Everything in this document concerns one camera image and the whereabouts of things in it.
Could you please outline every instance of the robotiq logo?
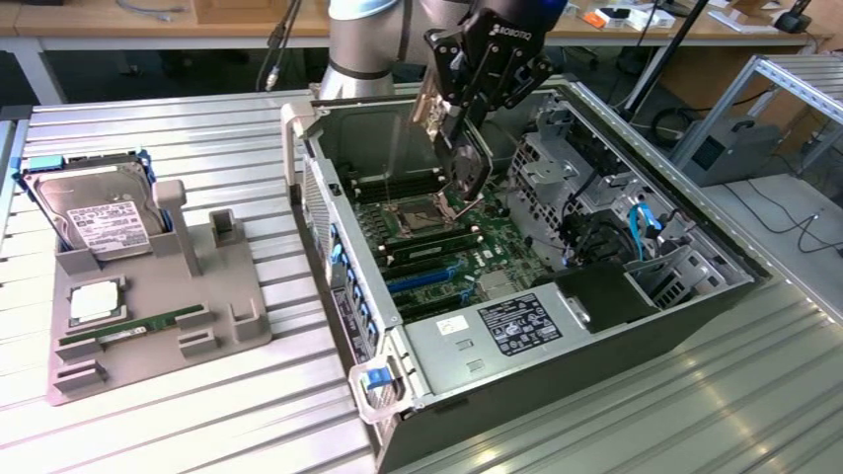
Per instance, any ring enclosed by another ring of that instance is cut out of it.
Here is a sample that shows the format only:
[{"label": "robotiq logo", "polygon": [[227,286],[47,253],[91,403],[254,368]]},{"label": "robotiq logo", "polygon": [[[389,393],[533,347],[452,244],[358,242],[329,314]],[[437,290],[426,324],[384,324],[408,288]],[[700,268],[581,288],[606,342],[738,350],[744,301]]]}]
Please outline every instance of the robotiq logo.
[{"label": "robotiq logo", "polygon": [[522,40],[530,40],[532,39],[532,33],[521,32],[520,30],[514,30],[512,28],[501,27],[498,24],[494,24],[494,26],[490,27],[490,32],[488,32],[488,35],[490,37],[493,37],[494,35],[505,35],[508,37],[521,38]]}]

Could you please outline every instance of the motherboard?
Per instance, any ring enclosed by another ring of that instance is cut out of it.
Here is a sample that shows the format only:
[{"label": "motherboard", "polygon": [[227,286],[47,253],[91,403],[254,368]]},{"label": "motherboard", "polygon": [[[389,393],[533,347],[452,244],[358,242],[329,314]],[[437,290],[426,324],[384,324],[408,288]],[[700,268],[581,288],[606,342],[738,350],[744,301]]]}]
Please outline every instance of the motherboard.
[{"label": "motherboard", "polygon": [[405,323],[524,290],[546,273],[501,187],[489,182],[470,203],[442,184],[408,196],[412,183],[369,183],[382,188],[376,201],[358,193],[357,220]]}]

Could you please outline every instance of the white label sticker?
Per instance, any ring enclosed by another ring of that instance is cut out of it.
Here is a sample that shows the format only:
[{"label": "white label sticker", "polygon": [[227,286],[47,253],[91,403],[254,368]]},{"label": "white label sticker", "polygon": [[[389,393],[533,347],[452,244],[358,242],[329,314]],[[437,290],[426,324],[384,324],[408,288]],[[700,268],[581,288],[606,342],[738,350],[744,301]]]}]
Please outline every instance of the white label sticker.
[{"label": "white label sticker", "polygon": [[462,315],[454,316],[453,318],[442,319],[441,321],[436,321],[436,326],[438,326],[438,332],[442,336],[448,336],[449,334],[461,331],[462,329],[469,328],[469,323],[465,320]]},{"label": "white label sticker", "polygon": [[66,212],[83,244],[94,254],[149,245],[134,202],[114,202]]}]

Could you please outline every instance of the pcie slot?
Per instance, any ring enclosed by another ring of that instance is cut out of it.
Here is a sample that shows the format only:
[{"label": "pcie slot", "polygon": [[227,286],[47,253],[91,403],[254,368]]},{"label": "pcie slot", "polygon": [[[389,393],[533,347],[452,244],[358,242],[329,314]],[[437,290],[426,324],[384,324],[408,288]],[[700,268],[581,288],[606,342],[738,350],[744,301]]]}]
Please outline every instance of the pcie slot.
[{"label": "pcie slot", "polygon": [[446,296],[436,299],[429,303],[417,304],[400,310],[400,316],[404,320],[410,320],[418,316],[424,316],[430,313],[444,313],[462,307],[465,299],[461,294]]}]

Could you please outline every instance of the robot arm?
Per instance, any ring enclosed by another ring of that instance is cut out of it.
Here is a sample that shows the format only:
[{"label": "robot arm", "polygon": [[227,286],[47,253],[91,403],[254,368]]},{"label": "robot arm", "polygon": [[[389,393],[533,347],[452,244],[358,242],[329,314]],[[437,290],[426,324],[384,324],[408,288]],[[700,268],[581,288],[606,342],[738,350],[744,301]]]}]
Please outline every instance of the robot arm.
[{"label": "robot arm", "polygon": [[319,98],[390,93],[390,65],[428,62],[421,123],[464,200],[490,173],[485,115],[513,108],[552,73],[542,53],[568,0],[334,0]]},{"label": "robot arm", "polygon": [[478,128],[489,112],[512,109],[550,76],[545,33],[568,0],[474,0],[452,32],[424,35],[433,60],[413,120],[422,123],[464,200],[490,174]]}]

